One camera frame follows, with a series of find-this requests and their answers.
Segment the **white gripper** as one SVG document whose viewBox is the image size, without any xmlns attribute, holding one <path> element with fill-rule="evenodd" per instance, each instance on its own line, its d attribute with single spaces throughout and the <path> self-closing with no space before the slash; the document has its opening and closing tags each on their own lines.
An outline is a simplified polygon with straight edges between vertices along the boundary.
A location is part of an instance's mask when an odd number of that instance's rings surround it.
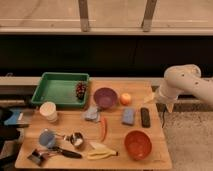
<svg viewBox="0 0 213 171">
<path fill-rule="evenodd" d="M 174 102 L 177 100 L 179 91 L 176 88 L 170 87 L 167 83 L 162 83 L 154 93 L 147 95 L 143 102 L 154 103 L 156 100 L 166 104 L 169 113 L 173 112 Z"/>
</svg>

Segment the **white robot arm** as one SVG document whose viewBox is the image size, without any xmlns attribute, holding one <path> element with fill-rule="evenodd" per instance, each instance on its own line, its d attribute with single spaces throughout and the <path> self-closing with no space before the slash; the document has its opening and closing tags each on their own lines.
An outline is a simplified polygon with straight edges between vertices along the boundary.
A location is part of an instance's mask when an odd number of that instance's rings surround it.
<svg viewBox="0 0 213 171">
<path fill-rule="evenodd" d="M 169 113 L 182 93 L 189 93 L 213 108 L 213 81 L 201 77 L 201 69 L 195 64 L 176 65 L 167 68 L 160 86 L 143 99 L 143 103 L 159 102 Z"/>
</svg>

